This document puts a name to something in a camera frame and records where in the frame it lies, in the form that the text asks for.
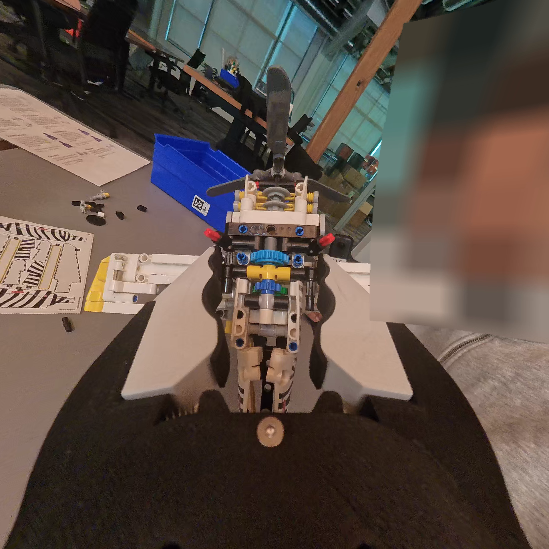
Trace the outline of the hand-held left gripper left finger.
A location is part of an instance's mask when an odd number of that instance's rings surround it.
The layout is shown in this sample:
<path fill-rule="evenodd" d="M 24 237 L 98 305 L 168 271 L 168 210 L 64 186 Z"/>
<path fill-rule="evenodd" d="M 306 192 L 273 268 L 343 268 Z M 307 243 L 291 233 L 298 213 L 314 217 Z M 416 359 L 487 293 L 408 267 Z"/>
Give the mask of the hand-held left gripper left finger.
<path fill-rule="evenodd" d="M 157 298 L 121 390 L 124 399 L 199 399 L 225 387 L 230 351 L 217 314 L 222 253 L 210 247 Z"/>

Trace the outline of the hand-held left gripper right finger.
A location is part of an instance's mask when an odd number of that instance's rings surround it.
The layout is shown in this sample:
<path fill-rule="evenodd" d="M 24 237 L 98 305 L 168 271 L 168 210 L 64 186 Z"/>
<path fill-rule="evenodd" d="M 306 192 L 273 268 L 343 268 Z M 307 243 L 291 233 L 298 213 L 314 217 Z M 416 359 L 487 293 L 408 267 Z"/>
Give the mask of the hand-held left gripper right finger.
<path fill-rule="evenodd" d="M 413 390 L 385 322 L 370 318 L 370 292 L 325 254 L 317 266 L 321 320 L 313 332 L 310 378 L 343 402 L 366 396 L 409 401 Z"/>

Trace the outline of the lego plane model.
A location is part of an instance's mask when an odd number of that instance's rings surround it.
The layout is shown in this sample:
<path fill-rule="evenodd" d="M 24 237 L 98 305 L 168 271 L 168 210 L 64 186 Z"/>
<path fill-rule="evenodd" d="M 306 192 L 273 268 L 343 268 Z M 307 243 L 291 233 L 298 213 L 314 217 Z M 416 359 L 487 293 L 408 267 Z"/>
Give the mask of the lego plane model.
<path fill-rule="evenodd" d="M 208 230 L 223 250 L 221 317 L 237 351 L 238 409 L 288 411 L 303 314 L 313 313 L 319 293 L 319 255 L 335 241 L 319 213 L 319 196 L 348 197 L 285 168 L 291 83 L 285 70 L 267 71 L 266 138 L 272 165 L 208 189 L 210 197 L 234 191 L 224 233 Z"/>

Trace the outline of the white and yellow lego wing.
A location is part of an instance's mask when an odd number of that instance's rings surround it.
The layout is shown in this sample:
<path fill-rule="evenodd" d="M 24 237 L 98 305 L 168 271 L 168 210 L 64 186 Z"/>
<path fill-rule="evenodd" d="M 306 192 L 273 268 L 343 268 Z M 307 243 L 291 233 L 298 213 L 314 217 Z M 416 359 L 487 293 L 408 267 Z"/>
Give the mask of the white and yellow lego wing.
<path fill-rule="evenodd" d="M 156 297 L 197 259 L 196 255 L 113 253 L 101 261 L 84 311 L 135 315 L 144 306 L 140 297 Z"/>

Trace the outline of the stack of cardboard boxes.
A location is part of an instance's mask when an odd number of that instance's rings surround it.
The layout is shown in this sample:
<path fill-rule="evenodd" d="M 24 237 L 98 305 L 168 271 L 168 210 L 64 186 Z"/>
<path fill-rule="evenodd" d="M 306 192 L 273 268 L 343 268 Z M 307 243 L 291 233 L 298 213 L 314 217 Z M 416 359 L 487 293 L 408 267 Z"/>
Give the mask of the stack of cardboard boxes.
<path fill-rule="evenodd" d="M 362 155 L 350 145 L 341 143 L 332 154 L 331 163 L 326 164 L 320 182 L 346 195 L 350 201 L 335 202 L 323 196 L 319 199 L 320 210 L 329 215 L 333 223 L 340 222 L 373 182 L 377 172 L 378 158 L 375 155 Z"/>

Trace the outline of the person's grey sweater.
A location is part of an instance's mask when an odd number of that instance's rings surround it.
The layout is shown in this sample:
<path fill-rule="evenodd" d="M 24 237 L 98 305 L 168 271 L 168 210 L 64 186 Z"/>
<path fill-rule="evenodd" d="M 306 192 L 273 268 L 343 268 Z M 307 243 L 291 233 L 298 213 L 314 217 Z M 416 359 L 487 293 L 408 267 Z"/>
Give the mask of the person's grey sweater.
<path fill-rule="evenodd" d="M 477 414 L 532 548 L 548 548 L 548 344 L 407 325 Z"/>

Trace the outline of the zebra striped sticker sheet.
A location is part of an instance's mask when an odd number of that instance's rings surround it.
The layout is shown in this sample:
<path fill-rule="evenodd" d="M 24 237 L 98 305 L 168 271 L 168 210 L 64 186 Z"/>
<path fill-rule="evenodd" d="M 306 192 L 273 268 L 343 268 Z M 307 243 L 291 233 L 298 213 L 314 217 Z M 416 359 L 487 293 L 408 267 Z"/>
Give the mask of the zebra striped sticker sheet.
<path fill-rule="evenodd" d="M 79 314 L 93 239 L 1 216 L 1 314 Z"/>

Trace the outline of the black office chair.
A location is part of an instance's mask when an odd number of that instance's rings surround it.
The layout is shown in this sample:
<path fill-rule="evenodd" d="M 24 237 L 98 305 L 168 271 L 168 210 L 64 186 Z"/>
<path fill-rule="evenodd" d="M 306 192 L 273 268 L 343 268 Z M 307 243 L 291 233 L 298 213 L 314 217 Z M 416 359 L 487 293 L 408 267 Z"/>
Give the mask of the black office chair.
<path fill-rule="evenodd" d="M 179 58 L 170 57 L 163 51 L 151 51 L 148 55 L 153 59 L 149 66 L 149 83 L 147 95 L 150 98 L 157 97 L 161 102 L 161 111 L 164 112 L 166 105 L 173 107 L 173 112 L 181 117 L 184 111 L 181 110 L 170 93 L 176 96 L 188 95 L 190 90 L 191 77 L 184 71 L 186 66 L 197 69 L 205 59 L 205 53 L 197 49 L 186 64 L 181 67 Z"/>
<path fill-rule="evenodd" d="M 266 99 L 256 94 L 250 81 L 239 72 L 237 79 L 238 86 L 233 97 L 240 108 L 227 134 L 215 147 L 249 172 L 263 170 L 263 154 L 267 149 L 266 129 L 256 122 L 256 118 L 266 120 Z"/>

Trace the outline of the blue plastic bin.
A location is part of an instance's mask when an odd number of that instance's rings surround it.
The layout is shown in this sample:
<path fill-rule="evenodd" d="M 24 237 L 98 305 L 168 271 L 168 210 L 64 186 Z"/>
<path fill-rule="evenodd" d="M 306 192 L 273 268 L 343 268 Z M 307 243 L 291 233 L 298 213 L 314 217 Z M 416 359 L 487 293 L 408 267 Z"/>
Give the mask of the blue plastic bin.
<path fill-rule="evenodd" d="M 208 188 L 248 171 L 208 142 L 155 134 L 150 181 L 212 228 L 224 231 L 234 194 L 209 197 Z"/>

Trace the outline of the wooden beam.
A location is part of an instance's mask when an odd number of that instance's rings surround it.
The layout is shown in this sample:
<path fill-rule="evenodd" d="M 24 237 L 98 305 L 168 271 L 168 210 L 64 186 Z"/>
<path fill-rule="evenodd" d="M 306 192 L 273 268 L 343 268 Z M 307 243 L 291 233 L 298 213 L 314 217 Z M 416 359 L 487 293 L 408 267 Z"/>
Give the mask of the wooden beam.
<path fill-rule="evenodd" d="M 353 72 L 309 141 L 306 152 L 318 162 L 392 49 L 421 1 L 395 1 L 359 58 Z"/>

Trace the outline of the long wooden desk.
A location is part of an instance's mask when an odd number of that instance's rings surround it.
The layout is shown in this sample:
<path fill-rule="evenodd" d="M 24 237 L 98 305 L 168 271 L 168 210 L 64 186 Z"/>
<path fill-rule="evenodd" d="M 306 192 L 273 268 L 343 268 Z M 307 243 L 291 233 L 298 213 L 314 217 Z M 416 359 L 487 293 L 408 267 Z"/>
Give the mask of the long wooden desk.
<path fill-rule="evenodd" d="M 222 102 L 222 109 L 229 113 L 230 115 L 237 116 L 240 115 L 241 110 L 241 104 L 236 101 L 229 93 L 227 93 L 224 89 L 222 89 L 220 86 L 218 86 L 214 81 L 207 79 L 201 72 L 197 71 L 196 69 L 188 66 L 187 64 L 183 65 L 182 71 L 186 73 L 188 76 L 191 77 L 191 79 L 194 79 L 196 82 L 198 82 L 200 85 L 208 89 L 211 93 L 216 95 L 219 100 Z M 251 123 L 252 126 L 260 126 L 263 129 L 266 130 L 267 123 L 265 120 L 263 120 L 260 117 L 251 118 L 251 111 L 247 109 L 244 113 L 244 117 L 250 120 L 253 120 Z M 290 138 L 289 135 L 287 135 L 285 139 L 287 147 L 291 148 L 294 145 L 294 141 Z"/>

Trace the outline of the white instruction sheet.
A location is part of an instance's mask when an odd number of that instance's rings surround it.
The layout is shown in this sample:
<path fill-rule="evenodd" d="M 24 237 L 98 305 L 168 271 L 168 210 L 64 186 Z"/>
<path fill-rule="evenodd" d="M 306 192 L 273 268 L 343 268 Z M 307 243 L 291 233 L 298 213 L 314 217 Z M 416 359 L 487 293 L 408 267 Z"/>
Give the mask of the white instruction sheet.
<path fill-rule="evenodd" d="M 97 187 L 118 180 L 150 161 L 38 100 L 1 86 L 1 140 Z"/>

